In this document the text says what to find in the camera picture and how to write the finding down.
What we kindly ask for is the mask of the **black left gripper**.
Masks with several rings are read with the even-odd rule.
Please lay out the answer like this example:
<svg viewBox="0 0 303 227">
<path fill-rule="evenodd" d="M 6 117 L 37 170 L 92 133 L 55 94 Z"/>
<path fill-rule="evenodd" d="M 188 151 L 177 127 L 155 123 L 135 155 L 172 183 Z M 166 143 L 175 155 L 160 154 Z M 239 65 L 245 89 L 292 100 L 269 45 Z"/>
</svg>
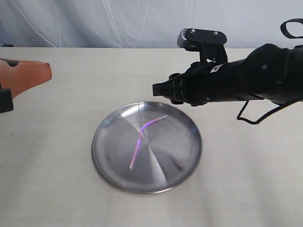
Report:
<svg viewBox="0 0 303 227">
<path fill-rule="evenodd" d="M 49 63 L 0 60 L 0 113 L 13 111 L 13 98 L 52 79 Z"/>
</svg>

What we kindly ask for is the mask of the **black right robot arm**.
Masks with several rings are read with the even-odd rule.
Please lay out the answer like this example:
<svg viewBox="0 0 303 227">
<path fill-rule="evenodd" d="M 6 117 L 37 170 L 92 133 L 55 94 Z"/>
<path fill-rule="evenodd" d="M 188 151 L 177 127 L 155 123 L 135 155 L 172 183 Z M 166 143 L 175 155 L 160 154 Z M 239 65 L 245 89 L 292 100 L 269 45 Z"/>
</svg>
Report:
<svg viewBox="0 0 303 227">
<path fill-rule="evenodd" d="M 154 96 L 192 106 L 214 102 L 269 100 L 283 105 L 303 99 L 303 49 L 265 44 L 245 59 L 195 62 L 181 74 L 152 86 Z"/>
</svg>

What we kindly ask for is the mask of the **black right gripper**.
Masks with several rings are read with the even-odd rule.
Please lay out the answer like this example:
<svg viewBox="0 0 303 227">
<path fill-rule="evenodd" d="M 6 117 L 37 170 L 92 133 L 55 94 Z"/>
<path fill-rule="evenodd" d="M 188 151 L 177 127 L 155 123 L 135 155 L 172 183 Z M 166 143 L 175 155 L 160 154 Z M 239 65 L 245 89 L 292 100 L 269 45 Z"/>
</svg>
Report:
<svg viewBox="0 0 303 227">
<path fill-rule="evenodd" d="M 202 87 L 201 79 L 203 79 L 213 62 L 201 63 L 196 61 L 184 73 L 173 73 L 169 79 L 162 83 L 152 85 L 153 96 L 162 96 L 168 99 L 174 105 L 182 105 L 184 103 L 191 106 L 201 106 L 208 103 L 208 98 L 198 100 L 200 95 L 194 93 Z"/>
</svg>

